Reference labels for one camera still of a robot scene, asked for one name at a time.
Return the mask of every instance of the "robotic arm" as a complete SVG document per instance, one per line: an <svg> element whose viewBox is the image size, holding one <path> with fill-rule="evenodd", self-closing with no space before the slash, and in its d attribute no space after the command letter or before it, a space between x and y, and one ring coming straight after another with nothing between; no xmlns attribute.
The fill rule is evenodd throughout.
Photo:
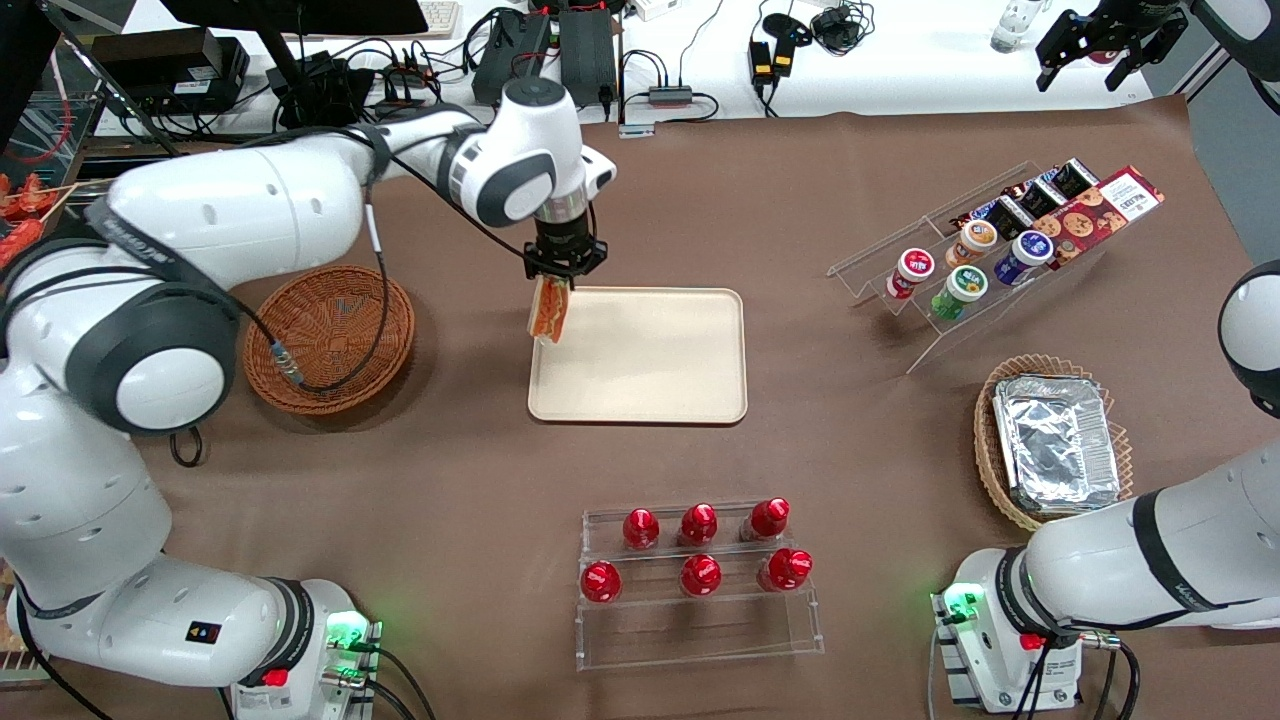
<svg viewBox="0 0 1280 720"><path fill-rule="evenodd" d="M534 217L527 274L598 266L588 204L616 173L559 85L504 90L486 129L457 109L125 173L10 264L0 337L0 556L10 626L50 655L156 682L230 685L239 720L340 719L369 623L326 580L250 578L161 553L169 507L128 434L209 416L234 373L227 290L340 258L367 186L404 170L479 223Z"/></svg>
<svg viewBox="0 0 1280 720"><path fill-rule="evenodd" d="M1100 51L1125 51L1107 90L1161 63L1187 29L1183 0L1102 0L1089 15L1066 10L1036 47L1041 91L1065 65ZM1280 0L1190 0L1192 13L1244 69L1265 85L1280 82Z"/></svg>
<svg viewBox="0 0 1280 720"><path fill-rule="evenodd" d="M1280 261L1231 290L1219 340L1253 402L1280 418ZM1097 632L1280 628L1280 441L1190 482L1043 525L970 555L936 598L982 705L1014 710L1048 643L1039 708L1074 705Z"/></svg>

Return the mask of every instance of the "red bottle cap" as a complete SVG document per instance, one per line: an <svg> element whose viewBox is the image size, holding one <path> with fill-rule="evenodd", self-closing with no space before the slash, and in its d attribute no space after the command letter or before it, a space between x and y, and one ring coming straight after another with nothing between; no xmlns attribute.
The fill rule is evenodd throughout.
<svg viewBox="0 0 1280 720"><path fill-rule="evenodd" d="M685 561L685 568L680 571L680 584L685 592L695 596L704 596L716 592L722 575L719 562L710 555L695 555Z"/></svg>
<svg viewBox="0 0 1280 720"><path fill-rule="evenodd" d="M618 569L600 560L582 570L582 596L591 602L613 602L622 592L622 575Z"/></svg>
<svg viewBox="0 0 1280 720"><path fill-rule="evenodd" d="M783 547L769 557L769 580L782 591L795 589L804 584L813 571L813 556L803 550Z"/></svg>
<svg viewBox="0 0 1280 720"><path fill-rule="evenodd" d="M284 667L271 667L262 673L262 684L269 688L283 688L289 682L289 671Z"/></svg>
<svg viewBox="0 0 1280 720"><path fill-rule="evenodd" d="M762 538L772 538L787 529L791 503L785 498L765 500L751 509L751 529Z"/></svg>
<svg viewBox="0 0 1280 720"><path fill-rule="evenodd" d="M690 507L680 520L680 534L692 544L707 544L716 536L716 509L705 502Z"/></svg>
<svg viewBox="0 0 1280 720"><path fill-rule="evenodd" d="M644 507L636 507L622 521L622 539L631 550L645 550L658 542L658 519Z"/></svg>

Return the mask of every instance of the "clear acrylic rack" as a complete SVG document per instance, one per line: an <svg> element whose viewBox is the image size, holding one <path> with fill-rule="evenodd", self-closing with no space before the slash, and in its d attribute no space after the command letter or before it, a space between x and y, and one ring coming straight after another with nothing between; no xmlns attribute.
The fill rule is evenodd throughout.
<svg viewBox="0 0 1280 720"><path fill-rule="evenodd" d="M577 669L643 667L680 662L818 655L824 652L813 582L794 592L765 592L756 584L760 565L781 547L797 547L790 528L767 542L740 542L739 527L758 501L714 503L719 529L709 546L676 543L687 506L652 507L662 539L649 550L628 550L622 520L628 510L582 515L579 575L598 560L622 577L618 600L602 605L579 594ZM680 589L685 560L714 557L721 587L703 598ZM822 559L817 560L820 573Z"/></svg>
<svg viewBox="0 0 1280 720"><path fill-rule="evenodd" d="M995 250L973 264L986 273L987 292L977 302L965 306L964 314L955 320L940 318L933 313L931 300L942 290L947 274L951 272L943 255L959 234L957 229L952 227L951 219L995 199L1005 187L1038 177L1041 173L1041 168L1029 161L1010 168L867 250L836 263L827 270L828 278L838 278L858 300L868 299L869 293L874 293L895 316L908 313L924 318L931 328L927 332L931 332L933 338L908 368L908 374L920 366L925 359L943 355L965 340L997 324L1028 293L1060 283L1065 277L1083 275L1105 254L1105 249L1100 247L1076 258L1059 270L1039 268L1019 284L1010 287L997 281L995 274L996 264L1009 249L1006 241L1000 241ZM897 259L902 251L910 247L927 250L933 256L934 270L929 279L915 287L911 297L897 300L888 295L887 282L897 266Z"/></svg>

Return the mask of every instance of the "keyboard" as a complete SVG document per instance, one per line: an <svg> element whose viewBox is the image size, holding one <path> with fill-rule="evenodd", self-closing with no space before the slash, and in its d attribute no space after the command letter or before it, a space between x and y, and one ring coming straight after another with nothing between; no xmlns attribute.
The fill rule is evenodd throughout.
<svg viewBox="0 0 1280 720"><path fill-rule="evenodd" d="M453 28L462 17L462 5L452 0L419 0L422 17L426 18L426 32L415 35L422 40L443 40L453 37Z"/></svg>

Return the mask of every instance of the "brown paper backdrop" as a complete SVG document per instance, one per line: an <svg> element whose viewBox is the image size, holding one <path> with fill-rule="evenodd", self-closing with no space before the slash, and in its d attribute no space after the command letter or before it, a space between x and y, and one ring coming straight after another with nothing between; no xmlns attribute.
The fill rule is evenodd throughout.
<svg viewBox="0 0 1280 720"><path fill-rule="evenodd" d="M174 509L170 553L340 583L387 621L387 647L417 671L440 720L923 717L927 593L970 551L1027 539L973 466L974 396L1011 355L1068 357L1112 391L1138 491L1192 479L1280 432L1217 348L1219 306L1248 263L1192 152L1180 99L663 126L640 141L618 141L612 126L585 132L620 168L596 204L611 258L590 282L740 292L750 386L740 424L530 419L532 288L518 261L397 181L376 193L379 227L415 297L419 337L396 397L325 432L270 411L239 380L204 428L204 468L179 469L163 442L142 443ZM1102 176L1135 164L1166 206L1108 241L1074 292L1029 299L997 331L902 375L911 336L878 304L854 307L827 266L1021 160L1073 155ZM357 245L351 260L370 264ZM257 302L279 282L243 297ZM824 656L575 671L582 510L772 493L792 501L795 536L817 559ZM1275 633L1129 641L1143 664L1140 717L1271 717L1280 706ZM1088 712L1102 665L1087 660ZM120 720L221 717L209 689L64 667ZM941 676L936 688L940 716L975 716L950 706ZM1123 692L1120 679L1114 706ZM0 716L87 715L50 688L0 696Z"/></svg>

